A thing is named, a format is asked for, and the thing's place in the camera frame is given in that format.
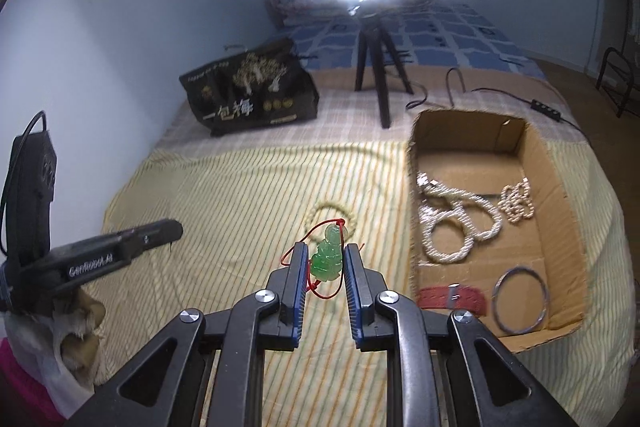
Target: pink cloth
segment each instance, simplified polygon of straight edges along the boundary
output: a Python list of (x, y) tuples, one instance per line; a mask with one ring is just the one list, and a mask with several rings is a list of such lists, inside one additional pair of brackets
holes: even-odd
[(60, 427), (65, 419), (56, 410), (46, 388), (20, 367), (7, 339), (0, 340), (0, 371), (6, 381), (24, 400), (26, 408), (38, 423), (46, 427)]

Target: red watch strap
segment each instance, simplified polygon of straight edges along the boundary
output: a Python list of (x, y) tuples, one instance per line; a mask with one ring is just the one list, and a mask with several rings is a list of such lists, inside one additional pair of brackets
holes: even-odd
[(486, 299), (473, 286), (428, 286), (420, 289), (418, 306), (422, 309), (469, 310), (474, 315), (486, 315)]

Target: metal bangle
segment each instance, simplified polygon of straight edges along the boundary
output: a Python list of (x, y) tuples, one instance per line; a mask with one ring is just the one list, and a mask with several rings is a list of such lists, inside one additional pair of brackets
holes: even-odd
[[(540, 315), (538, 316), (538, 319), (536, 320), (535, 324), (533, 324), (532, 326), (529, 326), (528, 328), (524, 328), (523, 330), (512, 330), (511, 328), (508, 328), (502, 323), (498, 315), (498, 294), (500, 293), (500, 288), (502, 286), (502, 283), (504, 283), (509, 277), (511, 277), (512, 275), (515, 275), (516, 273), (526, 273), (532, 276), (534, 279), (536, 279), (540, 283), (540, 287), (542, 288), (543, 299), (545, 301), (545, 306), (542, 308), (542, 311), (540, 312)], [(549, 309), (549, 289), (546, 287), (545, 282), (542, 280), (542, 277), (540, 277), (538, 272), (526, 266), (515, 266), (513, 268), (508, 269), (502, 275), (502, 277), (498, 279), (498, 282), (495, 283), (494, 293), (491, 295), (491, 309), (492, 309), (492, 312), (494, 312), (494, 319), (496, 324), (498, 324), (498, 327), (505, 333), (509, 333), (510, 335), (524, 335), (525, 333), (530, 333), (531, 331), (535, 330), (540, 324), (542, 324), (542, 321), (546, 317), (546, 311)]]

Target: green jade pendant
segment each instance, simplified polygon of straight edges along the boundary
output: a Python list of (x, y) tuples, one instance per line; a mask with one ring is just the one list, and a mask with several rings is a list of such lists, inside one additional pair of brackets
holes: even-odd
[[(342, 234), (347, 229), (342, 227)], [(342, 250), (340, 249), (340, 227), (331, 224), (324, 229), (324, 241), (318, 244), (318, 252), (311, 257), (311, 275), (322, 282), (333, 281), (342, 271)]]

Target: blue gripper pad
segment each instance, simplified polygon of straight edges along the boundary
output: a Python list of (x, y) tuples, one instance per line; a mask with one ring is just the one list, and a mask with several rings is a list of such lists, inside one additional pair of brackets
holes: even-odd
[(356, 284), (356, 274), (354, 267), (354, 259), (352, 258), (353, 251), (351, 248), (355, 248), (358, 259), (360, 254), (358, 253), (355, 245), (348, 245), (345, 248), (343, 255), (344, 259), (344, 289), (347, 293), (347, 305), (349, 307), (349, 319), (351, 323), (351, 336), (356, 343), (356, 347), (361, 347), (364, 332), (362, 330), (362, 305), (360, 302), (360, 294), (358, 292), (358, 286)]
[(305, 316), (305, 300), (306, 300), (306, 271), (308, 269), (308, 250), (303, 255), (300, 269), (298, 270), (298, 278), (296, 279), (296, 293), (293, 300), (293, 343), (295, 347), (300, 345), (302, 337), (302, 321)]

